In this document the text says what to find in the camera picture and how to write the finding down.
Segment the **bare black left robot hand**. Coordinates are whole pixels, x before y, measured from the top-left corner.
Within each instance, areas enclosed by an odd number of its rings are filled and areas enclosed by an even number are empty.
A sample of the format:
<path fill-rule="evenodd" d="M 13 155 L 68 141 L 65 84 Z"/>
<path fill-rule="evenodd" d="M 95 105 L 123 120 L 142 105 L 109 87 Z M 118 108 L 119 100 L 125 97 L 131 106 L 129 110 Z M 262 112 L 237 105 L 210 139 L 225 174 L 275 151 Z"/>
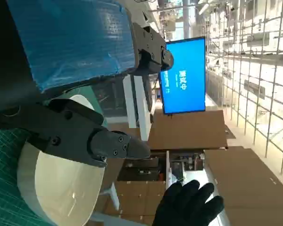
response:
<path fill-rule="evenodd" d="M 140 139 L 61 94 L 118 75 L 172 68 L 165 40 L 113 0 L 0 0 L 0 129 L 31 132 L 46 154 L 99 168 L 144 159 Z"/>

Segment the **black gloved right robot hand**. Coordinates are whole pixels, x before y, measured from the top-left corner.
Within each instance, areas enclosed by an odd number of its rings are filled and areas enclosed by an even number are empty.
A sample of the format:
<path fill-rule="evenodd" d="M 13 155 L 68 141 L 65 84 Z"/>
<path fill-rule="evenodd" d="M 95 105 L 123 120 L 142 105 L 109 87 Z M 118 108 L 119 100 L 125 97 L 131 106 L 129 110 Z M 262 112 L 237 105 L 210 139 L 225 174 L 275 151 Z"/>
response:
<path fill-rule="evenodd" d="M 160 201 L 154 226 L 208 226 L 224 210 L 224 199 L 214 192 L 213 183 L 200 186 L 191 180 L 185 185 L 173 183 Z"/>

